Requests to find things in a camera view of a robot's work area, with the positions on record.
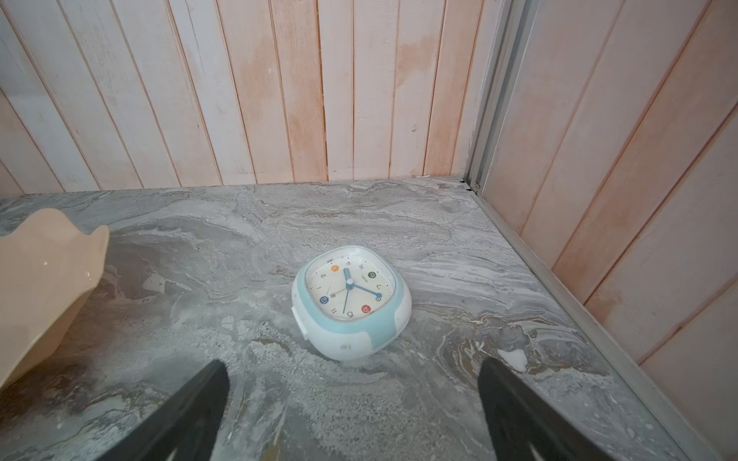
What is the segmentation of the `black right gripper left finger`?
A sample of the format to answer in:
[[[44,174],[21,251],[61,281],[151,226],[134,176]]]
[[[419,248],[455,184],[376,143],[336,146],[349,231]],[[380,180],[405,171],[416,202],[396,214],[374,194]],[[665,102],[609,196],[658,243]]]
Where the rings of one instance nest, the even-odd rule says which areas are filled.
[[[227,366],[213,360],[101,460],[209,460],[230,390]]]

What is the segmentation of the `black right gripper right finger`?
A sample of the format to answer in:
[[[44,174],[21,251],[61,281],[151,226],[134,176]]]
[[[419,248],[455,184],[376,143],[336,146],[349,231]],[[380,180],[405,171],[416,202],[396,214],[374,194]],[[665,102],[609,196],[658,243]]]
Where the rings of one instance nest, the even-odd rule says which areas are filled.
[[[478,387],[498,460],[609,460],[507,365],[488,357]]]

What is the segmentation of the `white and blue alarm clock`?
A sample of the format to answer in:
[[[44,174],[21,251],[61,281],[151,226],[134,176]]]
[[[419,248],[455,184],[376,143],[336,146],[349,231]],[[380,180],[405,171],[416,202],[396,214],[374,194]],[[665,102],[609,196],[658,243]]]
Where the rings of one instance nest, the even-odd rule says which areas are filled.
[[[374,251],[357,245],[318,255],[297,273],[292,314],[328,359],[353,361],[392,343],[411,320],[409,287]]]

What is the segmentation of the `peach scalloped fruit bowl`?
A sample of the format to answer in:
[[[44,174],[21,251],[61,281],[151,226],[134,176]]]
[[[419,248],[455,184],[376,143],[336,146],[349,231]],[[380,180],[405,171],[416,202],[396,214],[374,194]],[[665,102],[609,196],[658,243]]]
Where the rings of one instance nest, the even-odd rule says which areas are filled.
[[[106,225],[84,234],[42,209],[1,238],[3,389],[57,351],[102,278],[110,234]]]

